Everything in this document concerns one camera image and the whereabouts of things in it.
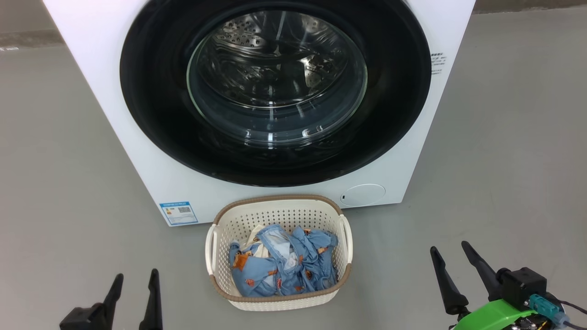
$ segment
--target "white plastic basket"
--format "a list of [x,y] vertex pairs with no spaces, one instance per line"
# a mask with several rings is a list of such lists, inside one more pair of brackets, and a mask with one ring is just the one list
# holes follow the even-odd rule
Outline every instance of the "white plastic basket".
[[[291,231],[297,226],[329,231],[338,236],[332,262],[338,270],[338,283],[329,289],[291,296],[242,297],[234,285],[228,248],[234,240],[244,240],[258,224],[278,223]],[[342,210],[318,195],[286,195],[253,198],[232,203],[216,216],[206,236],[206,267],[214,288],[235,307],[244,311],[284,311],[325,304],[349,277],[353,261],[353,235]]]

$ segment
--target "blue connector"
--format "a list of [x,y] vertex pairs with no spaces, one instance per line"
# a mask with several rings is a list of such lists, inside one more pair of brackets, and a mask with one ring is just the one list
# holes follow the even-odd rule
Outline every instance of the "blue connector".
[[547,317],[560,329],[566,328],[565,322],[569,322],[570,320],[558,306],[537,294],[530,296],[528,307],[537,311],[540,315]]

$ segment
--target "washing machine door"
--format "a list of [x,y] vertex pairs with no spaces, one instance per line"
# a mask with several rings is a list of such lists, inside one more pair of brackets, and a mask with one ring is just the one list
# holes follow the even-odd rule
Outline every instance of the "washing machine door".
[[430,76],[401,0],[153,0],[120,63],[130,113],[162,151],[270,187],[380,157],[417,119]]

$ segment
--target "front-load washing machine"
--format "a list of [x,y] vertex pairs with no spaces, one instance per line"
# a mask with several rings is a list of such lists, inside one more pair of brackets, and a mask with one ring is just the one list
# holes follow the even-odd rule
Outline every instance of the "front-load washing machine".
[[401,202],[474,0],[45,5],[174,226],[273,194]]

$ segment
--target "basket handle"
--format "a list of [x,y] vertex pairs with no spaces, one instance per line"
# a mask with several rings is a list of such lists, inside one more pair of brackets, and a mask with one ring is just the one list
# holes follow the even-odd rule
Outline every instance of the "basket handle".
[[347,264],[351,264],[353,262],[353,233],[350,230],[349,220],[343,214],[339,215],[339,217],[341,219],[341,227],[345,233],[346,250],[349,254]]
[[216,246],[218,244],[218,234],[216,233],[215,229],[216,224],[212,224],[208,230],[208,234],[206,235],[206,246],[204,248],[208,275],[214,275],[214,271],[216,270]]

